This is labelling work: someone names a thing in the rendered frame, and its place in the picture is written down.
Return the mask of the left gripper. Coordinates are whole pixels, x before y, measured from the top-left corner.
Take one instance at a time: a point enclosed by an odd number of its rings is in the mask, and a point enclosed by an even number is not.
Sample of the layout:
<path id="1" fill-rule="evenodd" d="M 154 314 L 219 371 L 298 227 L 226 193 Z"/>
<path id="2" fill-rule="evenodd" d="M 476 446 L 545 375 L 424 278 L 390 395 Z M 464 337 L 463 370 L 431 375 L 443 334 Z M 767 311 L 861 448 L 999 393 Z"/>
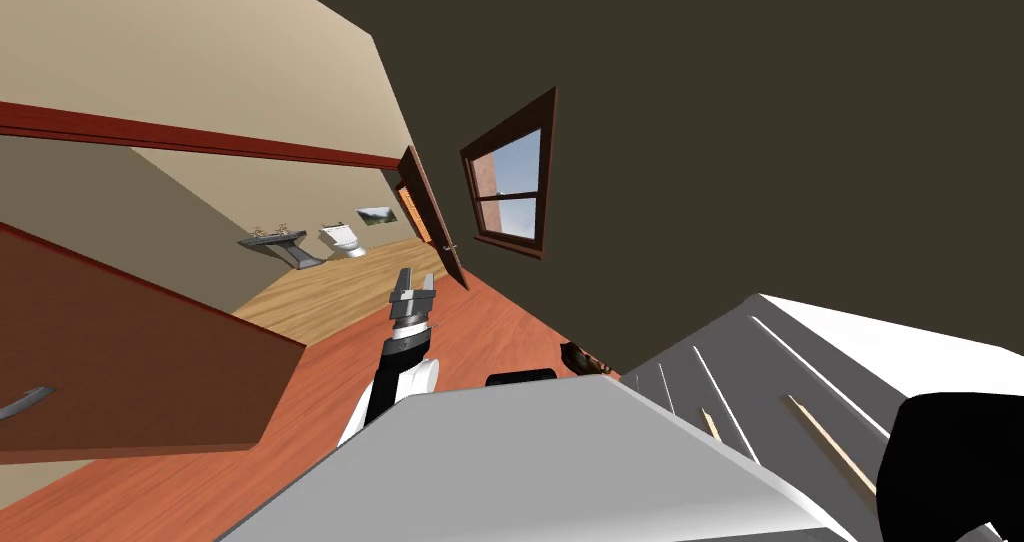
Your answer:
<path id="1" fill-rule="evenodd" d="M 395 289 L 389 297 L 391 310 L 389 320 L 411 324 L 415 315 L 428 315 L 432 311 L 436 297 L 434 274 L 427 273 L 420 290 L 411 287 L 412 268 L 401 268 Z"/>

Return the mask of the dark brown open door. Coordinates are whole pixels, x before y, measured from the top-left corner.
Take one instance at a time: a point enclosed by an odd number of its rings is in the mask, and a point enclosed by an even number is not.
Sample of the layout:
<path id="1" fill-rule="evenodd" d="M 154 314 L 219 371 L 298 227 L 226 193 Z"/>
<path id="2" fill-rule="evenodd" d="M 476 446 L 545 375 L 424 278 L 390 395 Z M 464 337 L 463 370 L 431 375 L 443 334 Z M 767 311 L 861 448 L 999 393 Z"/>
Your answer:
<path id="1" fill-rule="evenodd" d="M 404 155 L 399 161 L 397 172 L 401 176 L 401 181 L 398 184 L 399 193 L 402 195 L 401 190 L 406 191 L 407 202 L 411 205 L 409 213 L 415 210 L 423 228 L 429 235 L 429 242 L 437 250 L 446 272 L 457 283 L 468 290 L 469 284 L 455 250 L 456 246 L 449 235 L 449 230 L 415 145 L 407 147 Z"/>

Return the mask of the white toilet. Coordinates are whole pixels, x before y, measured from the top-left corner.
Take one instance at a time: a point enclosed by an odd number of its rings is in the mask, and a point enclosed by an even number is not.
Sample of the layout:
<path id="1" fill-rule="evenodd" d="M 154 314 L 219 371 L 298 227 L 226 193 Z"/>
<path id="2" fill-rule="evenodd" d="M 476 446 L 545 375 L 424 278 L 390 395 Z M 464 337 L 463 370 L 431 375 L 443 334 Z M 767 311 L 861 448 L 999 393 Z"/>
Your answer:
<path id="1" fill-rule="evenodd" d="M 319 232 L 322 240 L 346 258 L 358 258 L 367 253 L 354 231 L 347 224 L 325 226 Z"/>

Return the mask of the brown framed window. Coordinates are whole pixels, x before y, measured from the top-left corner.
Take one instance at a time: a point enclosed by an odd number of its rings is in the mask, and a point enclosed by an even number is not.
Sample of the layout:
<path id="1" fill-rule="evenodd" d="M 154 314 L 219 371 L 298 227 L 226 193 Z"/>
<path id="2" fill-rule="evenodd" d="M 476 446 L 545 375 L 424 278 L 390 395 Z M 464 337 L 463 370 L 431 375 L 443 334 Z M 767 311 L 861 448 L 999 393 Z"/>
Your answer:
<path id="1" fill-rule="evenodd" d="M 552 87 L 461 150 L 476 240 L 544 258 L 557 101 Z"/>

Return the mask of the dark brown lumpy object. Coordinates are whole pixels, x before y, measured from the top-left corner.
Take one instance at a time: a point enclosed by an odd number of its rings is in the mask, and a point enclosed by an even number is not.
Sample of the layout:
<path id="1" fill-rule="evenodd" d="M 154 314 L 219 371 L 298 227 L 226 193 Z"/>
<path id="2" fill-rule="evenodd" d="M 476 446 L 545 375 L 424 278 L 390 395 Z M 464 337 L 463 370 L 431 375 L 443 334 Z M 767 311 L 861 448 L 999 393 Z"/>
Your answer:
<path id="1" fill-rule="evenodd" d="M 561 343 L 560 356 L 565 367 L 578 376 L 614 374 L 610 367 L 588 355 L 574 342 Z"/>

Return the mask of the brown door leaf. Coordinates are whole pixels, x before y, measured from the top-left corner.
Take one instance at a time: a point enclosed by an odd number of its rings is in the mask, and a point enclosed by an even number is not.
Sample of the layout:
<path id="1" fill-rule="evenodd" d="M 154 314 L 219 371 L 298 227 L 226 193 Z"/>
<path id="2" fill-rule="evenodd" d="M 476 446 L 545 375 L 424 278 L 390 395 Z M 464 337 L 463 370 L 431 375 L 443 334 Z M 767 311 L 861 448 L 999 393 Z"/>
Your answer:
<path id="1" fill-rule="evenodd" d="M 304 350 L 0 222 L 0 465 L 249 449 Z"/>

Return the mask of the white and grey cabinet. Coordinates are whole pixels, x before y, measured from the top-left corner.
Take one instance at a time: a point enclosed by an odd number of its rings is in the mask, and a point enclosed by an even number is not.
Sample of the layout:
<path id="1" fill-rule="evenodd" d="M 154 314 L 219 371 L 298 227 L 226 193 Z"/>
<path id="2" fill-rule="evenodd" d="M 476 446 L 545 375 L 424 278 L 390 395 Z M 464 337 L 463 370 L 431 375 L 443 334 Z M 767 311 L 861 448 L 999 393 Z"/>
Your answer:
<path id="1" fill-rule="evenodd" d="M 1022 355 L 760 294 L 618 373 L 796 488 L 851 542 L 883 542 L 877 477 L 906 399 L 1024 397 Z M 1004 541 L 985 524 L 959 542 Z"/>

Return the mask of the grey wall sink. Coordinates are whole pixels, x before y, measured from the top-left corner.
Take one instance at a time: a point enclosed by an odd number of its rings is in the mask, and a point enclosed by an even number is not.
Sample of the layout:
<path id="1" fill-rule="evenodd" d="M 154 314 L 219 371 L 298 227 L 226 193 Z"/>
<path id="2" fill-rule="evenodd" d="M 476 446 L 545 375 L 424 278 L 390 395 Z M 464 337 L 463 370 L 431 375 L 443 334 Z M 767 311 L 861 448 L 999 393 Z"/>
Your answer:
<path id="1" fill-rule="evenodd" d="M 247 239 L 240 240 L 238 244 L 250 249 L 270 246 L 280 247 L 292 258 L 295 269 L 305 270 L 325 263 L 324 259 L 312 256 L 298 245 L 298 241 L 306 236 L 307 232 L 305 230 L 294 232 L 282 231 L 279 234 L 253 235 Z"/>

